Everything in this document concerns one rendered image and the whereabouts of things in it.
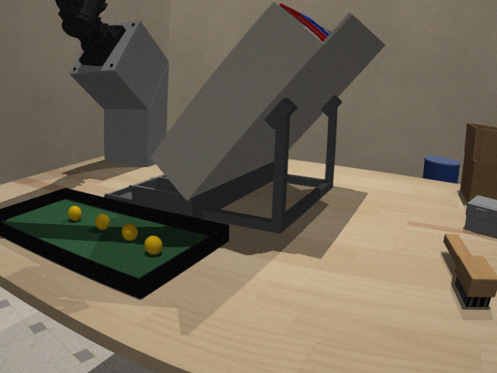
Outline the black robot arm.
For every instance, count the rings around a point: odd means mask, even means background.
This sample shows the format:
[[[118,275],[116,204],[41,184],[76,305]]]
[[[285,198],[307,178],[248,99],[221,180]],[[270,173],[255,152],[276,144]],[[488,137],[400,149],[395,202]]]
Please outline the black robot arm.
[[[109,26],[101,21],[99,14],[107,7],[106,0],[55,1],[63,31],[81,41],[84,52],[80,63],[102,66],[126,31],[122,25]]]

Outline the blue square frame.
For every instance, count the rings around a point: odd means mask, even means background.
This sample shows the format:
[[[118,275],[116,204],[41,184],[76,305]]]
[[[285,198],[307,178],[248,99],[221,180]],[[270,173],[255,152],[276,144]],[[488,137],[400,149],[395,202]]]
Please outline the blue square frame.
[[[300,13],[301,14],[301,13]],[[327,33],[324,29],[322,29],[314,20],[312,20],[311,18],[301,14],[305,19],[307,19],[310,23],[312,23],[315,27],[319,28],[320,31],[322,31],[324,34],[326,34],[327,36],[329,35],[329,33]]]

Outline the yellow marble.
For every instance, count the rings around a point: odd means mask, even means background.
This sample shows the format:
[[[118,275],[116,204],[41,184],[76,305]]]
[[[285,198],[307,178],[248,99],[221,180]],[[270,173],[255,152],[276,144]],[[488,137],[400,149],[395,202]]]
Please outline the yellow marble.
[[[162,241],[157,236],[149,236],[144,242],[146,251],[150,254],[158,254],[162,251]]]
[[[109,227],[110,220],[109,220],[109,217],[107,215],[99,214],[96,217],[95,223],[96,223],[97,228],[99,228],[101,230],[105,230]]]
[[[80,219],[80,217],[82,216],[82,211],[79,207],[77,206],[72,206],[70,207],[70,209],[68,210],[68,216],[71,220],[73,221],[77,221]]]
[[[132,240],[135,240],[137,238],[137,235],[138,235],[138,230],[137,230],[137,227],[133,224],[125,224],[125,226],[123,226],[122,228],[122,236],[128,240],[128,241],[132,241]]]

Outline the brown cardboard box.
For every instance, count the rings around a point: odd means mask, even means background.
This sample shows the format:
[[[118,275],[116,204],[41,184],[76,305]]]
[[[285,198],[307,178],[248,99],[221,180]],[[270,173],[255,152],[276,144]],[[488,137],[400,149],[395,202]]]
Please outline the brown cardboard box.
[[[497,200],[497,127],[467,123],[461,192]]]

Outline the green tray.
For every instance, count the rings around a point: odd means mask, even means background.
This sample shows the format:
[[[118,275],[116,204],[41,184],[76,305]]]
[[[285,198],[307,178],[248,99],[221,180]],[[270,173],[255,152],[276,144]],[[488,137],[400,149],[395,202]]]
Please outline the green tray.
[[[72,206],[82,211],[77,221]],[[99,214],[109,217],[105,230]],[[122,236],[129,223],[138,230],[132,241]],[[158,254],[144,247],[152,235],[163,244]],[[229,225],[64,188],[0,209],[0,236],[142,299],[229,242]]]

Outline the brown wire brush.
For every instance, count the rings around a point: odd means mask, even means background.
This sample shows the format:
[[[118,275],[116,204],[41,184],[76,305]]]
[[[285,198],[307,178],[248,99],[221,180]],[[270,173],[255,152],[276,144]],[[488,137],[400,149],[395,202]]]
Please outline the brown wire brush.
[[[488,307],[497,292],[495,271],[483,256],[472,256],[459,235],[445,234],[443,242],[456,264],[455,284],[465,306]]]

